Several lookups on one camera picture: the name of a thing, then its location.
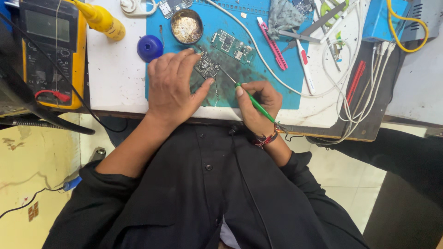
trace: white table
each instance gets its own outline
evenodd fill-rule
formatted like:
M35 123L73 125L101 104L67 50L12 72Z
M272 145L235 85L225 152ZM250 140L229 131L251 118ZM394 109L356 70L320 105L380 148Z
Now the white table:
M126 28L126 36L119 42L107 39L105 35L95 30L88 29L87 31L91 108L104 111L145 113L148 109L148 101L145 98L145 62L138 56L136 45L139 38L146 34L146 18L126 16L120 8L120 0L86 0L86 2L103 6ZM369 8L369 0L362 0L362 4L365 17ZM336 32L341 31L342 39L346 39L350 44L353 53L357 52L355 51L357 47L355 39L358 35L357 11L352 11L336 29ZM321 38L323 32L318 29L311 36ZM308 50L311 75L317 88L317 94L332 87L332 83L327 79L322 67L325 47L326 43L323 45L310 43ZM349 66L348 50L343 49L341 56L343 62L339 62L339 65L344 73ZM341 74L338 73L330 55L326 61L326 67L335 80L340 78ZM303 93L309 94L306 82L303 83ZM338 91L336 90L320 98L302 97L298 110L281 110L277 120L285 125L329 128L338 119L337 99ZM237 108L201 107L193 117L240 121L241 113Z

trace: circuit board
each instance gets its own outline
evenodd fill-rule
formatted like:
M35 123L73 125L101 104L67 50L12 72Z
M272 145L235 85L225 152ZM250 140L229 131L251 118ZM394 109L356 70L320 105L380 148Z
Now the circuit board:
M194 69L200 73L203 78L214 78L220 70L220 65L215 63L209 57L208 51L202 49L202 58L195 64Z
M213 47L243 64L252 64L252 61L254 61L257 56L257 50L255 48L246 45L222 29L214 33L211 44Z
M313 11L312 5L314 4L314 0L293 0L292 3L302 15Z
M189 8L193 0L163 0L159 2L159 8L166 19L171 18L177 11Z

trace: pink utility knife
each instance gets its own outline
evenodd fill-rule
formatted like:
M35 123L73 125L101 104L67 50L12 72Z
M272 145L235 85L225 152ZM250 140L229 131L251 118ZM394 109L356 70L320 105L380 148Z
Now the pink utility knife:
M257 17L257 20L258 20L258 25L260 26L261 32L264 35L264 38L268 42L269 47L271 48L272 52L274 53L274 55L276 57L276 61L277 61L278 65L280 66L280 68L282 70L286 70L288 68L288 65L286 64L286 61L284 61L284 58L280 52L280 49L278 48L275 41L272 41L271 39L269 39L268 26L266 25L266 23L264 23L264 21L261 17Z

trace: digital multimeter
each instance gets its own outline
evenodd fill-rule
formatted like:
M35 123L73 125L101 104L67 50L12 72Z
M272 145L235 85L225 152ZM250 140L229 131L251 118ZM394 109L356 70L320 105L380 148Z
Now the digital multimeter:
M20 19L22 29L58 64L83 97L86 20L74 2L20 0ZM63 109L81 107L69 82L45 55L27 39L22 39L22 46L23 80L34 92L36 100L43 105Z

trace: green screwdriver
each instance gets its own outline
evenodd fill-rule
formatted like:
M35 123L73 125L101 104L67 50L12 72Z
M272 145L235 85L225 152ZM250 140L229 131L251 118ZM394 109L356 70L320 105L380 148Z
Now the green screwdriver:
M235 82L234 79L232 79L232 77L222 68L220 67L220 69L223 71L223 73L225 73L235 84L235 87L237 88L238 86L241 86L241 83L239 82ZM281 124L277 123L275 121L275 119L263 108L263 106L260 105L260 103L250 94L249 95L249 99L252 102L252 105L257 108L257 110L259 110L259 112L261 112L265 117L267 117L272 123L274 123L275 125L277 125L278 127L280 127L280 129L284 132L288 132L288 129L286 129L284 126L282 126Z

